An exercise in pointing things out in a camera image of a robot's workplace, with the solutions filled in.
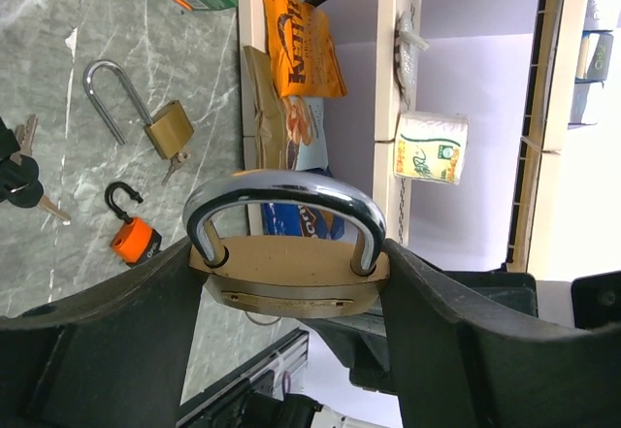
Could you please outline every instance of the paper roll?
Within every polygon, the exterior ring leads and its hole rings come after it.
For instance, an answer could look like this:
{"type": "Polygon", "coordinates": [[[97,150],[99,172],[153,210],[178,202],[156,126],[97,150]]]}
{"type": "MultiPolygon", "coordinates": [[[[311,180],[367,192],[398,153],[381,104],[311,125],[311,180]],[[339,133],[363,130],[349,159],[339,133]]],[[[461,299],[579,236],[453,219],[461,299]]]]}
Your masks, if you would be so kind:
{"type": "Polygon", "coordinates": [[[457,184],[467,143],[468,119],[463,115],[402,114],[395,146],[395,174],[457,184]]]}

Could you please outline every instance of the padlock body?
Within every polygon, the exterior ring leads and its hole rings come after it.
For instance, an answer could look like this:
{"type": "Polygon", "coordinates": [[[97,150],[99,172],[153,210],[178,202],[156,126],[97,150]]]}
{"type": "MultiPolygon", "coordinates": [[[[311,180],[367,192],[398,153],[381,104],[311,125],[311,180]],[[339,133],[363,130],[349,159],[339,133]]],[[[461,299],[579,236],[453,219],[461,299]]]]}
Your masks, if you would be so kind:
{"type": "Polygon", "coordinates": [[[194,127],[178,100],[171,101],[153,117],[145,131],[163,159],[170,159],[185,147],[194,134],[194,127]]]}
{"type": "Polygon", "coordinates": [[[382,253],[372,274],[350,267],[352,246],[288,236],[230,237],[228,259],[210,268],[193,248],[190,267],[206,274],[216,302],[246,312],[289,318],[330,318],[366,312],[390,276],[382,253]]]}
{"type": "Polygon", "coordinates": [[[159,252],[162,236],[139,217],[125,223],[110,247],[130,266],[143,263],[159,252]]]}

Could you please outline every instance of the orange padlock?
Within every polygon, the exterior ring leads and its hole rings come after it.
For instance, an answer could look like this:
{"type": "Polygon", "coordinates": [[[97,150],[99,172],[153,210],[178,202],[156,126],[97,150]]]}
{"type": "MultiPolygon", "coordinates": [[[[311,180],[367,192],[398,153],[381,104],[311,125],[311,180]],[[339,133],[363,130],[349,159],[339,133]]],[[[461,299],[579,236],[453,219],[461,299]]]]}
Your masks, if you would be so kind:
{"type": "Polygon", "coordinates": [[[159,253],[162,236],[139,217],[131,217],[114,201],[114,191],[123,189],[129,198],[143,203],[143,197],[125,182],[113,182],[106,187],[106,205],[124,222],[110,244],[114,253],[129,266],[138,265],[159,253]]]}

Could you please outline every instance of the brass padlock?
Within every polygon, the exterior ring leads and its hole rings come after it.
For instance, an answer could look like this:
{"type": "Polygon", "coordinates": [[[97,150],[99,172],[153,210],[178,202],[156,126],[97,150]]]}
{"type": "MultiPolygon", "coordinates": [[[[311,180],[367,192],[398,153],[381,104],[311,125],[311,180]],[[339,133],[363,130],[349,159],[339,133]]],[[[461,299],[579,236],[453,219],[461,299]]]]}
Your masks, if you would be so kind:
{"type": "Polygon", "coordinates": [[[363,313],[390,275],[379,207],[360,190],[317,174],[257,170],[208,181],[185,203],[183,223],[194,245],[190,266],[207,275],[205,287],[217,302],[235,309],[293,318],[363,313]],[[355,247],[287,236],[219,238],[217,212],[269,202],[343,217],[358,228],[355,247]]]}
{"type": "Polygon", "coordinates": [[[147,106],[145,106],[125,71],[110,59],[99,59],[91,62],[84,69],[82,85],[88,99],[95,107],[95,110],[97,110],[97,113],[104,119],[118,144],[125,145],[127,140],[93,88],[93,75],[101,67],[113,71],[120,80],[138,114],[145,123],[145,132],[147,132],[158,154],[163,159],[170,159],[179,153],[190,140],[192,134],[194,134],[192,123],[187,118],[181,103],[177,100],[171,101],[159,110],[155,117],[151,118],[147,106]]]}

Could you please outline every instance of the black shackle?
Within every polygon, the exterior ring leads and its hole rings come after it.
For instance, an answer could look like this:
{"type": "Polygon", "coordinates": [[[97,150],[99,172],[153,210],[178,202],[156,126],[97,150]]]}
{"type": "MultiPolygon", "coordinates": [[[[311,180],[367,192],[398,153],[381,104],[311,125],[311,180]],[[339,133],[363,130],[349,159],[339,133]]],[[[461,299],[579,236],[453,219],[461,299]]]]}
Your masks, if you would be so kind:
{"type": "Polygon", "coordinates": [[[129,195],[129,198],[131,198],[132,200],[138,203],[143,203],[144,200],[143,200],[143,197],[140,196],[140,193],[138,193],[136,190],[134,190],[132,187],[130,187],[125,182],[121,182],[121,181],[112,182],[110,185],[106,187],[106,193],[105,193],[106,205],[108,205],[108,208],[110,208],[114,212],[114,214],[116,214],[117,218],[124,221],[125,224],[129,224],[130,222],[132,222],[132,217],[129,214],[127,214],[126,211],[122,210],[120,206],[117,205],[116,202],[114,201],[114,192],[119,188],[122,189],[125,193],[127,193],[127,195],[129,195]]]}

